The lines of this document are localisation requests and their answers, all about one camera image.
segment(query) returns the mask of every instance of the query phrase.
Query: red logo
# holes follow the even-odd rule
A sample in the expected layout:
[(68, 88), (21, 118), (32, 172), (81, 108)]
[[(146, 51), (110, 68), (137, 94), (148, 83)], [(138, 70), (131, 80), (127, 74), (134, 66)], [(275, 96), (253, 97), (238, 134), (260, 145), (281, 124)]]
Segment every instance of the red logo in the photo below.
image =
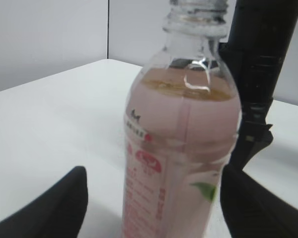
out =
[(152, 142), (152, 136), (149, 134), (145, 135), (145, 141)]
[(151, 154), (145, 152), (145, 151), (137, 151), (136, 158), (140, 162), (146, 164), (151, 169), (157, 171), (158, 173), (161, 173), (161, 164), (160, 162)]

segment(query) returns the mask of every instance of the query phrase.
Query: white wall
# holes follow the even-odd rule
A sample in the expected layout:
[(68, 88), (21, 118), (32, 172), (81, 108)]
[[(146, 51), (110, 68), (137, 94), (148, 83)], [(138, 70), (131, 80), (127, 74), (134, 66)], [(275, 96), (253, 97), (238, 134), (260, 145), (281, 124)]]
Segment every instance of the white wall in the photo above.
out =
[[(110, 0), (109, 58), (143, 65), (163, 46), (162, 20), (168, 0)], [(236, 0), (228, 0), (231, 24)], [(280, 75), (275, 98), (298, 105), (298, 24)]]
[(107, 57), (107, 0), (0, 0), (0, 90)]

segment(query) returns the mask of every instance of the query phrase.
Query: bottle neck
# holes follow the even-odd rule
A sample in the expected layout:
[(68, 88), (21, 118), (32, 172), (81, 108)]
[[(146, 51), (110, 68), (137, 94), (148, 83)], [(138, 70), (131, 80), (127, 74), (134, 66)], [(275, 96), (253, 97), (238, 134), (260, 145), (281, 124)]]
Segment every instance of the bottle neck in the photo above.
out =
[(204, 57), (214, 59), (219, 57), (218, 38), (192, 36), (180, 32), (168, 32), (164, 51), (173, 57), (200, 60)]

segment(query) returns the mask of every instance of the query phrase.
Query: pink drink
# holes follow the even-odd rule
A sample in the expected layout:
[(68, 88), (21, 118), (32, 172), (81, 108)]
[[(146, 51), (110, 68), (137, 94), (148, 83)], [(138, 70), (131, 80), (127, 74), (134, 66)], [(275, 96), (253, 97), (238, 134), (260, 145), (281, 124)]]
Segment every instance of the pink drink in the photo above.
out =
[[(132, 86), (125, 114), (122, 238), (201, 238), (236, 143), (235, 88), (203, 71), (153, 68)], [(209, 90), (190, 89), (209, 85)]]

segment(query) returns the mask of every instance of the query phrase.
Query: green leaf graphic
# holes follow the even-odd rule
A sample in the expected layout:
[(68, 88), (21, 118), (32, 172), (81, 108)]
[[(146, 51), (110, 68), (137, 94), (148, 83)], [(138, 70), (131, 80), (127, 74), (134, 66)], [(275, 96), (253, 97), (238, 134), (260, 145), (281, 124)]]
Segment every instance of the green leaf graphic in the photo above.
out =
[(196, 182), (191, 185), (197, 187), (207, 200), (213, 202), (217, 190), (216, 186), (205, 182)]

